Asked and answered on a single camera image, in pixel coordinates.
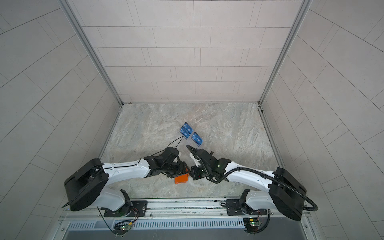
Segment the orange leather card holder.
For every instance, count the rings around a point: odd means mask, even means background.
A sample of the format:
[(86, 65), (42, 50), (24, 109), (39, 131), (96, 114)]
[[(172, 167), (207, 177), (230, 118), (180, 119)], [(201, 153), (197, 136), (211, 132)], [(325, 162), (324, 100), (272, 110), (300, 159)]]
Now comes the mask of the orange leather card holder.
[(189, 179), (189, 174), (184, 174), (175, 178), (175, 184), (187, 183)]

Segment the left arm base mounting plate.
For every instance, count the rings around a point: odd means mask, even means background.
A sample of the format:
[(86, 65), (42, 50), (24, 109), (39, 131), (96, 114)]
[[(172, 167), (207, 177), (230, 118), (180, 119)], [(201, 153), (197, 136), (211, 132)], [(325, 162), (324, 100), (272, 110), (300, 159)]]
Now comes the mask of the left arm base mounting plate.
[(104, 217), (110, 218), (123, 218), (123, 217), (144, 217), (146, 214), (148, 201), (130, 201), (123, 204), (121, 208), (116, 211), (112, 211), (107, 208), (101, 208), (104, 210)]

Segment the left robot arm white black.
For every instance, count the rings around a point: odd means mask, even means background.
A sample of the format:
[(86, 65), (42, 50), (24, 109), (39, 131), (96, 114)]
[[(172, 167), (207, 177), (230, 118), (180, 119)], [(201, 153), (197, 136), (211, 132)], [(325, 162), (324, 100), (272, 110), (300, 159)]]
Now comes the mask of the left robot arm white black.
[(167, 178), (186, 175), (190, 168), (180, 159), (180, 152), (167, 147), (158, 156), (147, 156), (134, 162), (102, 163), (92, 159), (64, 182), (68, 202), (76, 212), (90, 206), (128, 214), (133, 206), (125, 190), (115, 191), (111, 184), (130, 179), (144, 179), (160, 174)]

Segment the clear acrylic card display stand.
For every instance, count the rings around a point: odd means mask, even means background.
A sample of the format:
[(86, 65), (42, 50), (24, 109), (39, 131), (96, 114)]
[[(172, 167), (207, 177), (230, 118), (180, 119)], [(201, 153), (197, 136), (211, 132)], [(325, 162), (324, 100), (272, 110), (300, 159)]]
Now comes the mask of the clear acrylic card display stand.
[(192, 134), (191, 134), (191, 136), (187, 139), (187, 141), (192, 141), (192, 142), (193, 142), (193, 140), (192, 140)]

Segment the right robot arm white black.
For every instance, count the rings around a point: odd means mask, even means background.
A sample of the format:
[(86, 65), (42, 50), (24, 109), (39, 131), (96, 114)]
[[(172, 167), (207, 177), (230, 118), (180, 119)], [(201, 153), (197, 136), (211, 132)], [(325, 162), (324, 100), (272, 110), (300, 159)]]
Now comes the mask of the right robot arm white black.
[(229, 159), (216, 159), (213, 153), (187, 146), (195, 165), (191, 167), (193, 180), (207, 179), (245, 184), (263, 192), (244, 190), (236, 211), (255, 215), (259, 209), (278, 210), (285, 217), (300, 221), (306, 201), (306, 189), (285, 169), (261, 171), (239, 165)]

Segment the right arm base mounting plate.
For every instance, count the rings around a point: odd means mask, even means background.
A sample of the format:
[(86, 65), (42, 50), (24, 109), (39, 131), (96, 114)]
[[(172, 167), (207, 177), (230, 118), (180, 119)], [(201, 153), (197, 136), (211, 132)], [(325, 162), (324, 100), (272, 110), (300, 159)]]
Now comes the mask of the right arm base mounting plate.
[(226, 208), (228, 216), (267, 216), (267, 209), (253, 210), (246, 204), (240, 204), (240, 199), (227, 199), (221, 203), (223, 208)]

